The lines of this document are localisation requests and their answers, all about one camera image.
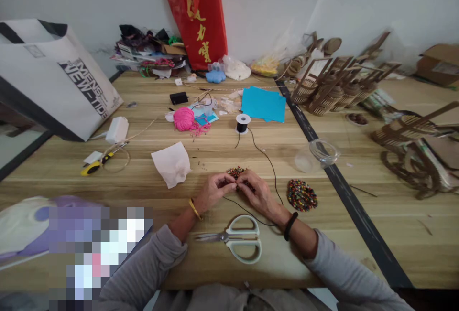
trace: red paper bag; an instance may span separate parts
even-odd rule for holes
[[[228,54],[221,0],[167,1],[194,70],[207,70]]]

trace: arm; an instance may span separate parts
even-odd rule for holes
[[[244,182],[249,182],[255,191]],[[292,213],[277,203],[264,180],[249,170],[241,174],[236,183],[258,212],[285,230]],[[389,286],[319,230],[313,230],[296,219],[289,236],[305,258],[308,268],[321,278],[340,302],[358,305],[376,303],[389,310],[412,310]]]
[[[204,214],[235,189],[236,183],[231,176],[210,176],[194,201],[197,212]],[[166,279],[169,269],[185,257],[188,246],[184,242],[196,221],[198,217],[188,206],[178,218],[161,227],[103,286],[100,309],[143,310]]]

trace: wooden table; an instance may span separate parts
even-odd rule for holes
[[[368,126],[358,127],[345,119],[346,113],[356,112],[369,120]],[[323,117],[304,113],[319,137],[341,149],[336,164],[348,184],[378,196],[353,190],[412,284],[459,288],[459,195],[416,199],[417,191],[381,163],[384,148],[370,139],[370,133],[384,123],[366,111],[356,107]]]
[[[194,85],[210,86],[202,80],[198,80]],[[228,79],[215,87],[233,89],[250,85],[275,86],[275,83],[268,78],[250,77],[241,82]],[[125,103],[113,117],[124,116],[128,119],[130,124],[128,136],[141,131],[153,118],[158,117],[147,131],[126,146],[131,155],[131,162],[126,169],[119,173],[98,171],[92,176],[81,177],[79,172],[82,160],[92,151],[104,151],[107,143],[103,139],[78,143],[53,137],[1,182],[0,207],[5,208],[35,195],[50,198],[77,195],[110,206],[152,207],[153,224],[157,230],[187,207],[188,198],[198,193],[209,174],[224,172],[230,167],[239,165],[253,169],[268,182],[271,191],[275,193],[273,170],[266,157],[255,148],[250,134],[241,136],[239,146],[234,149],[238,141],[238,135],[234,131],[236,115],[221,116],[220,120],[212,123],[210,132],[199,138],[192,138],[188,132],[181,133],[174,130],[173,123],[165,120],[164,114],[169,111],[169,107],[172,107],[169,94],[186,91],[189,96],[197,96],[201,91],[187,86],[176,86],[173,80],[155,81],[153,78],[142,78],[135,73],[124,73],[114,82],[114,86]],[[231,92],[213,91],[212,96],[221,97],[229,93]],[[126,104],[131,101],[138,102],[138,106],[127,109]],[[337,123],[335,116],[323,118],[308,116],[308,118],[314,120],[313,125],[319,135],[323,132],[333,134],[335,131],[333,128]],[[110,121],[107,121],[95,135],[106,131],[109,123]],[[307,140],[290,110],[286,111],[285,123],[253,119],[250,128],[257,145],[266,151],[275,167],[277,189],[284,204],[293,210],[286,198],[287,182],[292,178],[306,180],[318,194],[319,206],[311,212],[301,213],[299,218],[310,226],[321,229],[342,249],[383,278],[326,174],[321,171],[306,175],[296,169],[295,154],[301,147],[307,145]],[[345,144],[341,167],[350,154],[347,150],[349,142],[339,129],[336,129],[336,134],[339,134],[338,144]],[[167,189],[150,154],[179,141],[188,152],[193,171],[189,173],[184,183]],[[359,151],[356,156],[354,161],[356,169],[364,172],[364,164],[367,164],[365,151]],[[109,164],[110,167],[115,168],[123,163],[123,154],[117,154]],[[367,182],[369,178],[366,174],[365,181]],[[232,193],[229,194],[229,198],[237,200],[257,217],[263,219],[252,210],[244,197]],[[235,216],[244,213],[236,204],[221,200],[193,231],[194,233],[221,231]],[[163,289],[192,289],[212,282],[242,287],[244,281],[249,281],[254,288],[307,288],[322,285],[297,257],[295,248],[285,242],[275,228],[260,224],[260,231],[262,257],[252,266],[237,261],[223,244],[204,244],[188,240],[189,251],[185,260],[172,269]],[[44,284],[41,275],[45,261],[45,259],[37,259],[19,267],[0,271],[0,290],[15,288],[47,290],[49,283]],[[6,279],[9,274],[20,274],[27,278],[13,282],[11,279]],[[62,272],[55,272],[55,274],[62,275]]]

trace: wall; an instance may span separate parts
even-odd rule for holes
[[[413,54],[436,43],[459,43],[459,0],[319,0],[308,31],[341,37],[338,54],[360,54],[384,30]]]
[[[250,61],[269,50],[289,23],[291,42],[305,32],[317,0],[222,0],[229,53]],[[177,27],[166,0],[0,0],[0,20],[39,18],[68,23],[107,76],[116,72],[109,59],[120,37],[119,24],[139,28]]]

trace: white scissors handle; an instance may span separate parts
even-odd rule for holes
[[[236,224],[241,219],[249,219],[249,220],[251,220],[253,225],[255,225],[255,228],[251,229],[251,230],[234,230],[233,229],[233,225]],[[231,222],[231,224],[228,227],[228,229],[226,229],[226,232],[228,233],[228,235],[257,235],[257,236],[260,235],[260,229],[258,228],[257,221],[255,220],[255,218],[253,218],[252,216],[247,215],[247,214],[243,214],[243,215],[240,215],[240,216],[236,217]]]
[[[234,251],[235,246],[256,246],[258,248],[258,255],[254,259],[248,260],[245,258],[242,258],[236,252]],[[245,264],[255,264],[260,260],[260,257],[262,256],[262,243],[259,239],[255,240],[229,240],[226,242],[226,246],[231,250],[233,253],[234,257],[238,259],[239,262],[245,263]]]

